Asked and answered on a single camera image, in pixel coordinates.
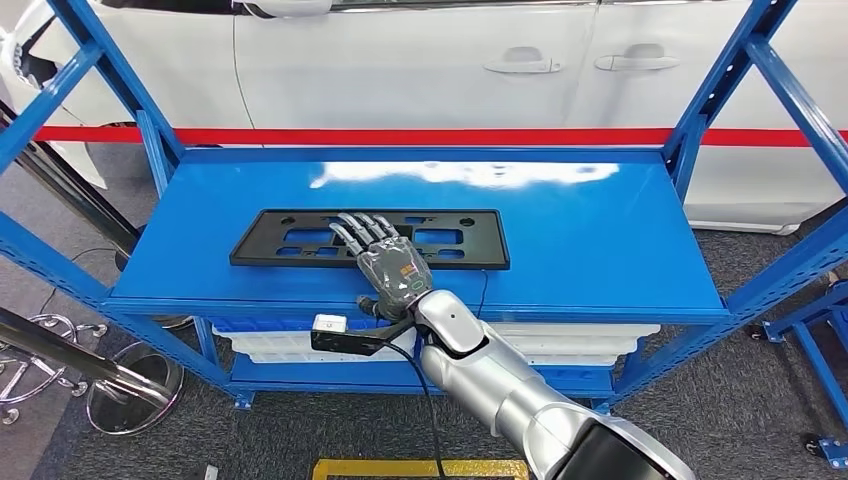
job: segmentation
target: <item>wire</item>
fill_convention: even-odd
[[[430,389],[427,387],[427,380],[424,379],[424,373],[406,350],[391,342],[383,342],[383,345],[403,355],[403,358],[412,365],[412,368],[415,369],[415,374],[418,375],[418,381],[421,382],[421,389],[424,390],[424,396],[427,398],[427,406],[430,409],[430,428],[433,430],[433,457],[436,460],[436,469],[439,471],[439,478],[446,480],[448,477],[445,475],[445,468],[442,466],[442,446],[439,442],[439,430],[436,427],[436,409],[433,407],[433,397],[430,396]]]
[[[89,249],[87,249],[87,250],[83,250],[83,251],[81,251],[80,253],[78,253],[78,254],[74,255],[73,257],[71,257],[71,261],[72,261],[72,262],[75,262],[75,261],[77,261],[77,260],[78,260],[81,256],[83,256],[83,255],[85,255],[85,254],[87,254],[87,253],[91,253],[91,252],[103,252],[103,251],[116,252],[117,250],[115,250],[114,248],[102,248],[102,247],[89,248]],[[41,308],[39,308],[39,309],[38,309],[38,314],[39,314],[39,315],[41,315],[42,313],[44,313],[44,310],[47,308],[47,305],[48,305],[48,304],[50,304],[50,300],[53,300],[53,297],[55,297],[55,296],[56,296],[56,287],[53,287],[53,290],[51,290],[51,291],[50,291],[50,295],[48,295],[48,296],[47,296],[47,299],[46,299],[46,300],[44,300],[44,303],[42,303],[42,304],[41,304]]]
[[[480,314],[483,312],[483,304],[486,303],[486,290],[489,288],[489,272],[485,270],[480,270],[483,272],[483,293],[480,294],[480,306],[477,307],[477,319],[480,319]]]

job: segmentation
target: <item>silver robotic arm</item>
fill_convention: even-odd
[[[431,292],[413,312],[432,332],[432,342],[421,351],[427,377],[492,435],[506,438],[539,480],[695,478],[683,461],[632,423],[600,415],[549,387],[453,293]]]
[[[506,438],[539,480],[695,479],[683,461],[632,423],[598,414],[548,386],[456,295],[433,290],[426,262],[386,219],[362,213],[339,218],[347,228],[331,228],[378,293],[376,302],[362,299],[360,307],[393,325],[379,332],[313,330],[313,348],[370,355],[416,325],[426,339],[421,366],[430,381],[492,435]]]

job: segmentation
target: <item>blue shelf top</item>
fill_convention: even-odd
[[[434,272],[475,311],[485,289],[489,319],[726,313],[659,154],[637,150],[190,150],[107,304],[311,317],[373,293],[356,269],[231,266],[266,208],[497,209],[510,270]]]

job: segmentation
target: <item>car door handle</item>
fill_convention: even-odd
[[[595,60],[595,68],[610,72],[665,70],[680,65],[675,57],[634,58],[625,55],[606,55]]]
[[[483,65],[490,72],[497,73],[556,73],[562,70],[562,63],[551,58],[526,62],[508,62],[497,60]]]
[[[536,47],[521,46],[506,49],[501,58],[483,68],[497,73],[555,73],[562,70],[562,62],[544,56]]]

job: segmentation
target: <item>car body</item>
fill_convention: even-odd
[[[674,126],[750,2],[90,3],[175,127],[606,129]],[[773,43],[848,128],[841,3],[800,2]],[[17,110],[76,51],[52,17],[34,0],[5,34],[0,95]],[[130,121],[91,72],[48,124]],[[753,70],[713,126],[795,128]],[[843,196],[811,149],[751,145],[701,149],[693,226],[785,234]],[[106,186],[84,145],[54,146]]]

